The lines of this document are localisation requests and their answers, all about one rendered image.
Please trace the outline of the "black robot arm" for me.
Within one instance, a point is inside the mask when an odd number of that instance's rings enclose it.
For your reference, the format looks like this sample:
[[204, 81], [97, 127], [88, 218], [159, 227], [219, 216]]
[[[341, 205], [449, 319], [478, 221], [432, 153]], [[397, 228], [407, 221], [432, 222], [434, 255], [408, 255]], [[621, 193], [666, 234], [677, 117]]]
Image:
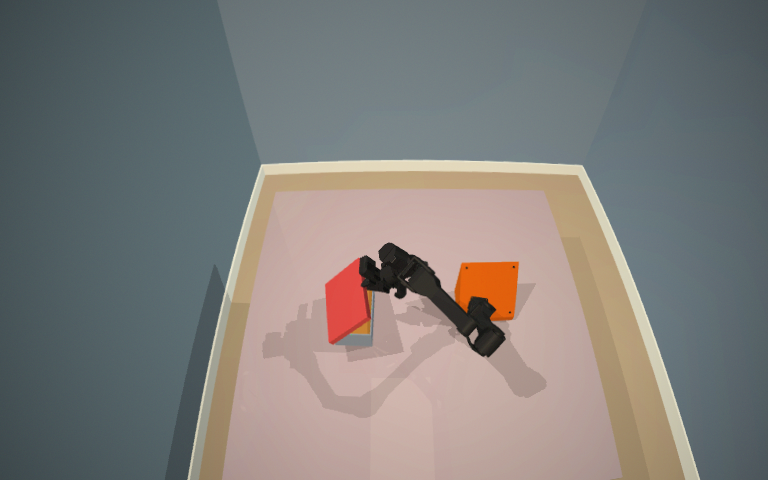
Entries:
[[[494, 325], [490, 319], [496, 308], [488, 303], [487, 298], [471, 296], [465, 310], [441, 287], [435, 271], [416, 255], [393, 243], [386, 243], [379, 251], [381, 267], [391, 266], [399, 273], [397, 278], [412, 293], [428, 297], [453, 322], [456, 330], [465, 336], [471, 349], [482, 357], [490, 357], [506, 340], [505, 332]], [[409, 278], [410, 277], [410, 278]], [[409, 278], [408, 282], [405, 280]], [[487, 299], [487, 300], [486, 300]], [[469, 335], [477, 328], [478, 336], [473, 343]]]

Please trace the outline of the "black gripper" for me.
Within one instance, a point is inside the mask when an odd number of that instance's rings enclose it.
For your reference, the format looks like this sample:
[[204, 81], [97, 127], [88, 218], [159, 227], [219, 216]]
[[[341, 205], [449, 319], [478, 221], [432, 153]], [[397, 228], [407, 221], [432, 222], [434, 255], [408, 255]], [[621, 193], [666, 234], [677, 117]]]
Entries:
[[367, 255], [360, 258], [359, 274], [365, 278], [360, 287], [366, 287], [367, 291], [381, 293], [390, 293], [390, 289], [397, 289], [394, 297], [401, 299], [407, 294], [407, 288], [401, 284], [397, 278], [398, 271], [391, 266], [384, 266], [381, 269], [376, 267], [376, 261]]

